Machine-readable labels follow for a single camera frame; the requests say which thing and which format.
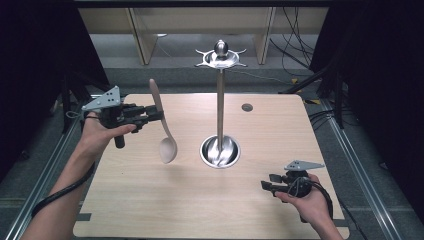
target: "gray floor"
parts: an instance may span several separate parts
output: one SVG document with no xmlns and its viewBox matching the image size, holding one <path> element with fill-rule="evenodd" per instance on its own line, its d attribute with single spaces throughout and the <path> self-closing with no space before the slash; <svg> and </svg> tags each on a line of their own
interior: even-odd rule
<svg viewBox="0 0 424 240">
<path fill-rule="evenodd" d="M 201 55 L 197 54 L 194 49 L 203 52 L 211 50 L 218 39 L 227 41 L 233 51 L 247 49 L 247 52 L 240 55 L 240 58 L 241 62 L 247 64 L 248 67 L 237 67 L 226 72 L 226 92 L 276 94 L 291 87 L 292 79 L 301 81 L 305 78 L 305 76 L 293 74 L 311 74 L 310 71 L 289 58 L 284 58 L 283 62 L 286 68 L 284 70 L 282 54 L 272 45 L 268 50 L 266 64 L 258 65 L 252 37 L 250 35 L 167 35 L 159 38 L 154 57 L 148 66 L 140 65 L 132 36 L 93 35 L 92 39 L 110 82 L 119 85 L 124 93 L 147 93 L 149 78 L 156 79 L 162 93 L 214 92 L 216 70 L 194 67 L 195 64 L 201 62 Z M 275 35 L 272 39 L 284 47 L 281 35 Z M 316 36 L 303 36 L 303 39 L 313 47 Z M 288 51 L 305 61 L 299 51 L 294 49 Z M 319 83 L 317 81 L 311 84 L 298 94 L 305 100 L 317 99 L 315 91 Z M 309 114 L 323 110 L 323 106 L 320 104 L 305 104 L 305 108 Z M 423 239 L 423 224 L 415 215 L 390 172 L 378 165 L 384 159 L 380 158 L 354 115 L 347 111 L 344 113 L 344 120 L 344 133 L 349 137 L 373 188 L 378 193 L 384 207 L 389 211 L 403 239 Z M 14 168 L 0 184 L 2 215 L 0 239 L 7 236 L 26 198 L 31 194 L 32 188 L 54 151 L 55 143 L 61 137 L 62 126 L 62 113 L 59 107 L 53 117 L 46 118 L 39 133 L 29 145 L 30 159 L 16 162 Z M 336 192 L 354 217 L 351 219 L 344 210 L 351 229 L 349 239 L 363 239 L 354 220 L 368 239 L 386 239 L 376 213 L 373 212 L 373 208 L 336 138 L 331 122 L 323 119 L 313 126 L 317 128 L 315 134 Z M 42 190 L 43 194 L 48 191 L 60 173 L 78 138 L 79 131 L 76 129 L 71 134 L 63 155 L 60 156 L 53 176 Z"/>
</svg>

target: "spoon handle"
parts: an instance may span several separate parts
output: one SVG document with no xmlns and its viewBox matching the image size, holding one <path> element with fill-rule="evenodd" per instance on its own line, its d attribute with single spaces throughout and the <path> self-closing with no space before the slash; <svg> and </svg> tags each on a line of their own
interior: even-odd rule
<svg viewBox="0 0 424 240">
<path fill-rule="evenodd" d="M 162 100 L 160 99 L 160 94 L 159 94 L 159 88 L 156 85 L 156 82 L 154 79 L 150 79 L 149 86 L 150 86 L 150 92 L 152 93 L 152 96 L 153 96 L 153 101 L 155 102 L 155 105 L 156 105 L 156 109 L 158 111 L 163 111 Z M 165 113 L 163 114 L 163 118 L 161 119 L 161 122 L 162 122 L 162 126 L 163 126 L 163 129 L 165 130 L 166 135 L 173 142 L 175 142 L 171 132 L 169 131 L 168 124 L 166 123 Z"/>
</svg>

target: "wooden board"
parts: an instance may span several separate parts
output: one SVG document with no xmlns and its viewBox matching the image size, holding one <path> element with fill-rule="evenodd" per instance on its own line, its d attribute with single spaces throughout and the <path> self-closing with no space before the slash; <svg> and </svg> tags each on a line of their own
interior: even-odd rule
<svg viewBox="0 0 424 240">
<path fill-rule="evenodd" d="M 178 143 L 170 164 L 159 157 L 166 134 L 159 121 L 125 137 L 126 146 L 106 149 L 81 213 L 76 236 L 195 239 L 319 239 L 296 209 L 262 190 L 268 174 L 305 160 L 323 163 L 302 100 L 297 95 L 226 94 L 224 134 L 240 144 L 238 162 L 227 169 L 207 166 L 200 145 L 216 135 L 216 94 L 162 94 L 169 128 Z M 151 95 L 126 102 L 152 105 Z M 245 112 L 241 106 L 253 105 Z M 318 175 L 344 219 L 326 168 Z M 339 228 L 344 238 L 348 228 Z"/>
</svg>

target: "human hand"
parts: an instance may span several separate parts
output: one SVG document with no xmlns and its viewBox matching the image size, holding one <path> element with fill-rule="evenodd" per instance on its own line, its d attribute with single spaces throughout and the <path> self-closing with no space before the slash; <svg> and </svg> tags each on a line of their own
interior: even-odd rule
<svg viewBox="0 0 424 240">
<path fill-rule="evenodd" d="M 90 112 L 85 119 L 84 129 L 76 147 L 76 152 L 81 154 L 80 157 L 95 161 L 102 155 L 112 138 L 125 135 L 135 128 L 136 125 L 128 124 L 107 129 L 97 119 L 97 115 Z"/>
<path fill-rule="evenodd" d="M 319 183 L 317 176 L 309 174 L 309 178 Z M 276 192 L 275 196 L 284 202 L 293 204 L 300 216 L 312 225 L 323 218 L 330 219 L 327 202 L 322 193 L 315 187 L 312 187 L 311 192 L 302 198 L 293 197 L 284 192 Z"/>
</svg>

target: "round metal base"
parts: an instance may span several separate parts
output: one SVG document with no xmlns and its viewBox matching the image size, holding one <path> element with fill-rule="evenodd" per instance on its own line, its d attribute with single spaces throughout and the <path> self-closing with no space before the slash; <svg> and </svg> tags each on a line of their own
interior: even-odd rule
<svg viewBox="0 0 424 240">
<path fill-rule="evenodd" d="M 218 137 L 207 138 L 200 146 L 200 156 L 206 165 L 213 168 L 233 166 L 240 157 L 240 145 L 233 138 L 224 135 L 221 152 L 218 149 Z"/>
</svg>

